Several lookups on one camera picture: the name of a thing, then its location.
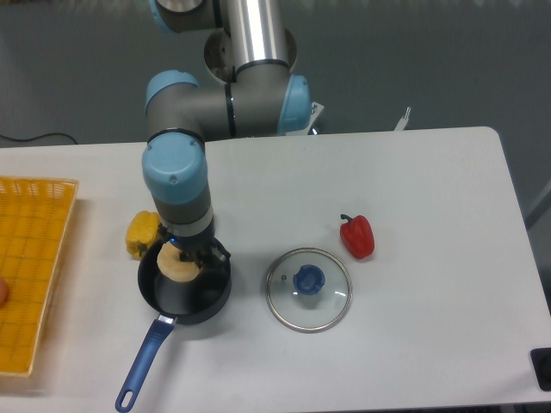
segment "blue joint cap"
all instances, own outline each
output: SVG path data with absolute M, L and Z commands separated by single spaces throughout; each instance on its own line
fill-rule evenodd
M 176 33 L 164 22 L 163 17 L 161 17 L 160 13 L 158 12 L 156 0 L 149 0 L 149 9 L 152 11 L 153 20 L 157 23 L 161 30 L 163 30 L 165 33 Z
M 303 265 L 293 276 L 293 285 L 300 294 L 314 295 L 325 285 L 325 275 L 315 265 Z
M 199 87 L 199 82 L 192 75 L 184 71 L 161 71 L 155 75 L 152 80 L 147 84 L 147 91 L 145 93 L 145 110 L 147 111 L 147 105 L 150 100 L 164 88 L 177 83 L 189 83 L 195 87 Z
M 287 132 L 305 129 L 310 122 L 311 114 L 312 100 L 306 78 L 291 75 L 285 93 L 285 101 L 283 101 L 282 114 L 277 124 L 277 133 L 283 135 Z
M 141 158 L 145 184 L 156 199 L 171 205 L 195 199 L 207 185 L 207 159 L 189 135 L 167 132 L 152 140 Z

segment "yellow basket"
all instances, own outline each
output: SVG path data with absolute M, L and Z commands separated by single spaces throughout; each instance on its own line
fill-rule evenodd
M 78 181 L 0 176 L 0 375 L 32 369 Z

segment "red bell pepper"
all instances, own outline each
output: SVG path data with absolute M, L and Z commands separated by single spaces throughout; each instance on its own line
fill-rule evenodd
M 369 221 L 363 215 L 351 218 L 343 214 L 341 219 L 347 221 L 341 225 L 340 230 L 346 249 L 358 260 L 373 254 L 375 239 Z

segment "pan handle hole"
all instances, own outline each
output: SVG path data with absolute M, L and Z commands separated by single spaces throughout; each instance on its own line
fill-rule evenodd
M 127 391 L 124 394 L 124 397 L 122 398 L 121 406 L 125 409 L 130 404 L 130 400 L 132 400 L 133 392 L 131 390 Z

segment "black cable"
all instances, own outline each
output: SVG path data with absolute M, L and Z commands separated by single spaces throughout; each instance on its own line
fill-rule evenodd
M 32 142 L 34 140 L 48 138 L 50 136 L 65 136 L 66 138 L 70 139 L 73 144 L 78 145 L 78 142 L 77 142 L 76 139 L 74 139 L 70 134 L 63 133 L 63 132 L 44 133 L 43 135 L 34 136 L 34 137 L 28 138 L 28 139 L 11 138 L 10 136 L 0 134 L 1 139 L 6 139 L 6 140 L 9 140 L 10 142 L 18 142 L 18 143 Z

